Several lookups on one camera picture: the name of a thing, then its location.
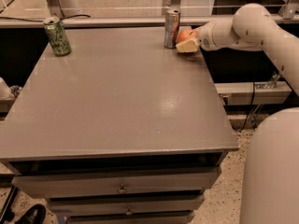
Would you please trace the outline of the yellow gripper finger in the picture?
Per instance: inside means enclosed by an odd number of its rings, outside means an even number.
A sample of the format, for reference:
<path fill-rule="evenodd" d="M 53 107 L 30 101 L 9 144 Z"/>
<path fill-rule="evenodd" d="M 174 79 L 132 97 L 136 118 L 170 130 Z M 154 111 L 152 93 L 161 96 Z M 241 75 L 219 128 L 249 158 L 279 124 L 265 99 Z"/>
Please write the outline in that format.
<path fill-rule="evenodd" d="M 199 49 L 199 42 L 195 37 L 179 39 L 176 48 L 180 53 L 196 52 Z"/>

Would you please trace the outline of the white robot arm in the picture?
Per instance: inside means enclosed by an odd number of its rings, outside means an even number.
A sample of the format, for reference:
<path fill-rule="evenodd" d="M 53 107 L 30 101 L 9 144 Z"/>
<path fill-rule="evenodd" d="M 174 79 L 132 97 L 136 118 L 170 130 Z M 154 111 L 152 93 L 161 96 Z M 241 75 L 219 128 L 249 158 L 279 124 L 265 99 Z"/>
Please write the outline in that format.
<path fill-rule="evenodd" d="M 259 4 L 178 34 L 180 53 L 261 51 L 299 94 L 299 38 Z M 251 137 L 243 171 L 239 224 L 299 224 L 299 106 L 269 105 Z"/>

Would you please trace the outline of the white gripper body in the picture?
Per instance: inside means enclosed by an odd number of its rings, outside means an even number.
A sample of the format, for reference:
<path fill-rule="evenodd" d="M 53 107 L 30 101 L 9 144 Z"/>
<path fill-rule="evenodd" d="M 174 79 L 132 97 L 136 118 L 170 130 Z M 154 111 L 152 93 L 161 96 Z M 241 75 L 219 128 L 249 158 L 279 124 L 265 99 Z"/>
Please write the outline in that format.
<path fill-rule="evenodd" d="M 203 26 L 194 29 L 199 46 L 204 50 L 215 49 L 215 43 L 213 41 L 213 35 L 212 35 L 213 28 L 214 28 L 214 23 L 209 22 Z"/>

